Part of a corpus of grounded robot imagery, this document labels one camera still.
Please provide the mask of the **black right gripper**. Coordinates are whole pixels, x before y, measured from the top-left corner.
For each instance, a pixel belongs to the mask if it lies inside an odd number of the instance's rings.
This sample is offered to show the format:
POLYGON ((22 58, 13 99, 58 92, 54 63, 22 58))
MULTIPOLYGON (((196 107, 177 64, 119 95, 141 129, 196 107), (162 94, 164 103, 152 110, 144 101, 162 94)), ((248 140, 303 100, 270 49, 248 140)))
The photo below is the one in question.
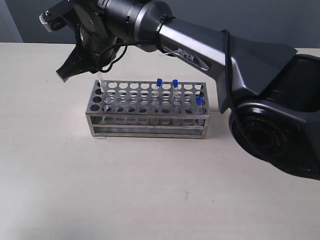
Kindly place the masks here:
POLYGON ((56 70, 65 83, 69 78, 90 72, 108 73, 120 59, 120 38, 108 27, 105 4, 75 4, 79 20, 75 30, 76 45, 63 65, 56 70))

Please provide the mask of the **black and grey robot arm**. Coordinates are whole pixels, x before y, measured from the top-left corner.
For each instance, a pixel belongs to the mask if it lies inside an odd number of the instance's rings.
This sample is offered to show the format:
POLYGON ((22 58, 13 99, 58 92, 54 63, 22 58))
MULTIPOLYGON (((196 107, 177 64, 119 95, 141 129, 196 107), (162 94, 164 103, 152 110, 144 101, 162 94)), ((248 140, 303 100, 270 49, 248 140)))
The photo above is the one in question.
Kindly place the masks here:
POLYGON ((62 80, 107 72, 122 46, 177 57, 214 79, 221 113, 249 154, 297 177, 320 178, 320 59, 291 46, 232 36, 175 18, 160 0, 63 0, 76 46, 62 80))

